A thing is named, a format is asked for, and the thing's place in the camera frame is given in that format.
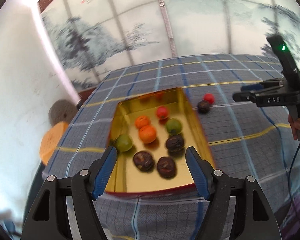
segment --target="blue gripper pad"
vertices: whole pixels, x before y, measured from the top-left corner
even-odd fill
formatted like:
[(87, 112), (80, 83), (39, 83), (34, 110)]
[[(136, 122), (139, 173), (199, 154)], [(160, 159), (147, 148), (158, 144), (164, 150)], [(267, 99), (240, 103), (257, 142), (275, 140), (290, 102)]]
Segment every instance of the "blue gripper pad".
[(197, 158), (194, 156), (194, 153), (189, 148), (186, 150), (186, 163), (188, 165), (192, 179), (194, 180), (194, 184), (197, 188), (197, 191), (199, 195), (203, 196), (205, 199), (209, 199), (210, 192), (208, 190), (208, 180), (206, 176), (203, 174), (199, 166), (200, 160), (197, 160)]
[(103, 165), (101, 166), (97, 177), (95, 178), (94, 189), (91, 193), (93, 199), (97, 199), (100, 195), (104, 193), (116, 161), (117, 150), (113, 147), (109, 152), (109, 155), (107, 156)]

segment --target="red fruit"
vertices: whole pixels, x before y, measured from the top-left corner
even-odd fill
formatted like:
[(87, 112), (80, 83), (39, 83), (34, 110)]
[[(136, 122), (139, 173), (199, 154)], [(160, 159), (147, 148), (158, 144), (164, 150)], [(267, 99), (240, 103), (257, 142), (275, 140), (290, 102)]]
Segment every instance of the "red fruit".
[(203, 100), (206, 100), (210, 104), (213, 104), (214, 103), (214, 95), (212, 95), (211, 93), (206, 93), (203, 97)]
[(161, 101), (161, 99), (163, 97), (163, 93), (156, 93), (154, 96), (157, 99), (157, 101)]
[(157, 117), (160, 120), (166, 119), (169, 116), (169, 111), (165, 106), (159, 106), (157, 109)]

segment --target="tangerine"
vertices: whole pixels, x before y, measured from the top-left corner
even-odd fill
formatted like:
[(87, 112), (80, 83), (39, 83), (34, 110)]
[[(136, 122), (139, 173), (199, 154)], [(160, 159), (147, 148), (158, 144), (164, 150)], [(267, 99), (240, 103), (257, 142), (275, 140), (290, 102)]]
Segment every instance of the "tangerine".
[(145, 143), (152, 143), (157, 138), (157, 130), (152, 125), (143, 126), (139, 130), (139, 138)]
[(140, 129), (149, 124), (150, 124), (150, 119), (146, 115), (139, 116), (134, 122), (134, 125), (136, 126), (137, 129)]

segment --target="green fruit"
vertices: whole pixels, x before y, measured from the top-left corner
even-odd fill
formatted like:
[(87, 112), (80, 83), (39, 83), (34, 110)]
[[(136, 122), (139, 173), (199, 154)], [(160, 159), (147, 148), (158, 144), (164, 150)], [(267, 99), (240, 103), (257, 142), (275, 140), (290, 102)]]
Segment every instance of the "green fruit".
[(121, 134), (116, 139), (114, 146), (120, 152), (126, 152), (130, 150), (133, 146), (132, 140), (128, 134)]
[(182, 131), (182, 124), (178, 119), (169, 119), (166, 122), (166, 130), (170, 136), (177, 135)]

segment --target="plaid tablecloth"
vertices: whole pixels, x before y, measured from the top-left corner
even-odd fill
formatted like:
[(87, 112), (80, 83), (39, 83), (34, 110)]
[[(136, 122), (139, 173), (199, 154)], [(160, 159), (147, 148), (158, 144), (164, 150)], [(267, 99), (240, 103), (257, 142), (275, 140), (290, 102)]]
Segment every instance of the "plaid tablecloth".
[[(200, 115), (217, 168), (229, 176), (253, 175), (273, 211), (288, 199), (287, 171), (298, 143), (293, 141), (285, 107), (257, 108), (235, 103), (232, 93), (244, 81), (281, 77), (275, 58), (252, 55), (200, 55), (160, 60), (111, 72), (81, 107), (60, 140), (43, 176), (73, 176), (102, 156), (117, 103), (134, 95), (183, 87), (193, 107), (205, 93), (216, 101)], [(292, 172), (292, 191), (300, 186), (300, 152)], [(229, 236), (232, 199), (223, 232)], [(208, 203), (197, 192), (125, 199), (103, 194), (95, 201), (102, 226), (114, 239), (194, 239)], [(80, 239), (72, 201), (68, 214), (74, 239)]]

